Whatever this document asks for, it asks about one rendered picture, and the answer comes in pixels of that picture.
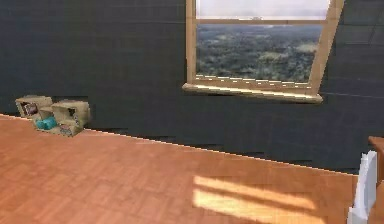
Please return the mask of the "white chair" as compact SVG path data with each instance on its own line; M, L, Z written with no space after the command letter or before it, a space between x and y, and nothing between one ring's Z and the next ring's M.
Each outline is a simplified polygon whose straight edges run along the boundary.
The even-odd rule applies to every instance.
M368 224L376 201L377 153L362 154L353 206L348 210L347 224Z

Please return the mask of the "wooden framed window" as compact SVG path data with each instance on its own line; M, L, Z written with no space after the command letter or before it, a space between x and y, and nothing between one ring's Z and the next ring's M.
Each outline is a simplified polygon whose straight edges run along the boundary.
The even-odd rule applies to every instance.
M345 0L185 1L185 90L322 101Z

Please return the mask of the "beige low cube shelf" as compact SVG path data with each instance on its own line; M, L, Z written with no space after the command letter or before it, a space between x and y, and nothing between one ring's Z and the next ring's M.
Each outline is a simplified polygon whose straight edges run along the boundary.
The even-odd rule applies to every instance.
M90 120L86 101L64 99L54 102L51 97L27 95L15 100L20 115L30 120L38 131L73 137L84 130ZM53 116L57 126L51 130L38 129L35 122Z

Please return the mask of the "teal round object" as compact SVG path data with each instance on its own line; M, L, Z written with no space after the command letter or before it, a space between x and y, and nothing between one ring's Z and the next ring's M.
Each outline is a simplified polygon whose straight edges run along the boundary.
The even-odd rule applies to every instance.
M52 128L57 126L57 122L53 116L47 117L42 120L37 120L35 124L38 129L42 130L51 130Z

